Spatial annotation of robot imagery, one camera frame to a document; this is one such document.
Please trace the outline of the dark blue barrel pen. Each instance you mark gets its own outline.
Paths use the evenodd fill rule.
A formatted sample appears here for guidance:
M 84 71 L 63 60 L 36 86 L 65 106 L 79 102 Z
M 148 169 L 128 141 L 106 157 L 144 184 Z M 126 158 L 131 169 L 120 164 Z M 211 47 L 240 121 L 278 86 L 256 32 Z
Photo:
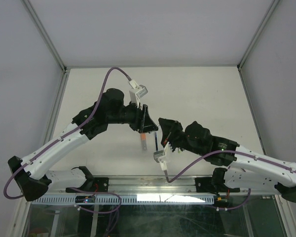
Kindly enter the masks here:
M 157 138 L 157 132 L 156 131 L 154 132 L 154 142 L 155 142 L 155 150 L 156 151 L 159 151 L 159 148 L 158 148 L 158 138 Z

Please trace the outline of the orange tip marker clear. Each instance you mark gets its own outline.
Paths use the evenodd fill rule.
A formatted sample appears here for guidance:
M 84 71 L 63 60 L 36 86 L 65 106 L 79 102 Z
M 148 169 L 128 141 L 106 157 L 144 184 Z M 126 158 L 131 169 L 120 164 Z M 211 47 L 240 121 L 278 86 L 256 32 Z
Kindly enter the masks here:
M 147 141 L 146 141 L 146 139 L 142 139 L 141 140 L 141 145 L 142 145 L 142 150 L 143 151 L 147 151 Z

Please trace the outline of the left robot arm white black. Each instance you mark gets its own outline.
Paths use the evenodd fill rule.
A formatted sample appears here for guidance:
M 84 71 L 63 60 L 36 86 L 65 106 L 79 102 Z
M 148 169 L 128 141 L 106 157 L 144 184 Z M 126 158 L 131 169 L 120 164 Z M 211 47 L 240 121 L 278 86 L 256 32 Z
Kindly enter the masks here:
M 93 106 L 80 111 L 56 138 L 26 157 L 13 156 L 8 160 L 12 178 L 26 201 L 37 200 L 54 190 L 68 193 L 98 190 L 98 182 L 85 166 L 60 171 L 53 171 L 51 167 L 69 152 L 105 132 L 110 124 L 128 124 L 139 134 L 158 130 L 146 104 L 138 106 L 130 102 L 125 106 L 124 93 L 108 89 Z

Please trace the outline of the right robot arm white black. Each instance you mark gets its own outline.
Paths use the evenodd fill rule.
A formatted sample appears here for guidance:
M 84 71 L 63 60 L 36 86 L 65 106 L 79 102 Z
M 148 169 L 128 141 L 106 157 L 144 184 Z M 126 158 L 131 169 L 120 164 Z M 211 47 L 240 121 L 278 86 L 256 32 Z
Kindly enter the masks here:
M 213 136 L 196 121 L 183 128 L 177 120 L 159 118 L 161 145 L 172 151 L 188 151 L 199 156 L 172 179 L 204 160 L 216 166 L 211 176 L 214 193 L 225 189 L 267 190 L 296 203 L 296 162 L 255 153 L 227 138 Z

